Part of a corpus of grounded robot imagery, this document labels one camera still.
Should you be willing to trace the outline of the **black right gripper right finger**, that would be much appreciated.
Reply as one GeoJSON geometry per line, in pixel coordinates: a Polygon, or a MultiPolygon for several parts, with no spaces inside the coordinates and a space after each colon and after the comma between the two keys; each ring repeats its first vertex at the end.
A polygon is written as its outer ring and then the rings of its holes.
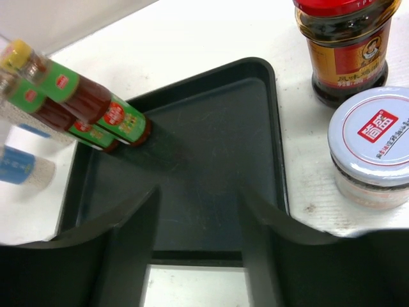
{"type": "Polygon", "coordinates": [[[248,187],[239,204],[253,305],[408,305],[407,230],[342,239],[289,217],[248,187]]]}

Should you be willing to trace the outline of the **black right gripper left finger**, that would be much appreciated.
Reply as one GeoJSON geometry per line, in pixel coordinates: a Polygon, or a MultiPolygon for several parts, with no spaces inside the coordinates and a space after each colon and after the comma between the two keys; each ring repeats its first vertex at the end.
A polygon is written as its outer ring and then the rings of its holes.
{"type": "Polygon", "coordinates": [[[2,306],[140,306],[159,188],[48,241],[1,246],[2,306]]]}

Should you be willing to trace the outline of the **white-lid sauce jar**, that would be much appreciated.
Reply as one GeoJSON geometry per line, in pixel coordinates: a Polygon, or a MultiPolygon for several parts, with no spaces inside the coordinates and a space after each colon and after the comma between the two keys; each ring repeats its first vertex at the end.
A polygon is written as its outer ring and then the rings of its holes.
{"type": "Polygon", "coordinates": [[[343,196],[374,209],[408,202],[408,88],[350,97],[333,114],[327,139],[343,196]]]}

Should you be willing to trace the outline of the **silver-lid spice canister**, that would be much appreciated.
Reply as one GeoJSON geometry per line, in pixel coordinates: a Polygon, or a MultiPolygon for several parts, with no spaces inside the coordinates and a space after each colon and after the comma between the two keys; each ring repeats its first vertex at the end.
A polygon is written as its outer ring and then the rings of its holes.
{"type": "Polygon", "coordinates": [[[57,141],[65,146],[72,143],[70,137],[46,126],[36,118],[33,118],[31,115],[21,111],[19,108],[5,100],[1,102],[1,120],[44,138],[57,141]]]}
{"type": "Polygon", "coordinates": [[[52,182],[55,170],[52,161],[1,145],[2,182],[44,189],[52,182]]]}

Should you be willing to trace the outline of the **yellow-cap green-label sauce bottle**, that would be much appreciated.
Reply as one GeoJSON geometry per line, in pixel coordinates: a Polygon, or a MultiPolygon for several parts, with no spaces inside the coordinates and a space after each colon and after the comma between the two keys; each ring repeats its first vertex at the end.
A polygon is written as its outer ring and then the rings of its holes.
{"type": "Polygon", "coordinates": [[[97,125],[130,146],[143,144],[151,120],[106,87],[14,40],[1,52],[1,68],[18,74],[87,124],[97,125]]]}

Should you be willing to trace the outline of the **red-lid chili jar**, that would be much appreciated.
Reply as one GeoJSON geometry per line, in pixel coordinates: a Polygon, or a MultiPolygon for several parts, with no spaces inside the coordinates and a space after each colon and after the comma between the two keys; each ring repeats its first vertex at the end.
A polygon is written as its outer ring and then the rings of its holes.
{"type": "Polygon", "coordinates": [[[386,83],[392,17],[400,0],[298,0],[295,17],[309,48],[313,91],[338,108],[348,98],[386,83]]]}

